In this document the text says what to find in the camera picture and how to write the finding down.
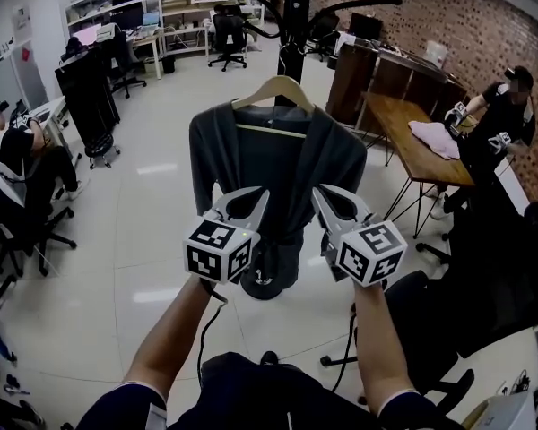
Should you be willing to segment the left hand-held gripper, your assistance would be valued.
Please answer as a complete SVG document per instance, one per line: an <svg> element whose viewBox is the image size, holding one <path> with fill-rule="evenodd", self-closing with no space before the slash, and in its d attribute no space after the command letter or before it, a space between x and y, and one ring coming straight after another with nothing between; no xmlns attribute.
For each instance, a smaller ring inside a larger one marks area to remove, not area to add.
<svg viewBox="0 0 538 430"><path fill-rule="evenodd" d="M252 262L269 196L261 186L222 195L183 240L185 270L215 283L235 280Z"/></svg>

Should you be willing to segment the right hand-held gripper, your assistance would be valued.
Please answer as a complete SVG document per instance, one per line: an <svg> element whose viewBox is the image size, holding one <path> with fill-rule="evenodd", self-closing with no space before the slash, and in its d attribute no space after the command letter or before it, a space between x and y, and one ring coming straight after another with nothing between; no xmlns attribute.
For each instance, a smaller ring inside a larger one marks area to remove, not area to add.
<svg viewBox="0 0 538 430"><path fill-rule="evenodd" d="M311 201L324 224L324 257L334 279L386 285L408 248L395 224L369 214L358 195L335 185L315 186Z"/></svg>

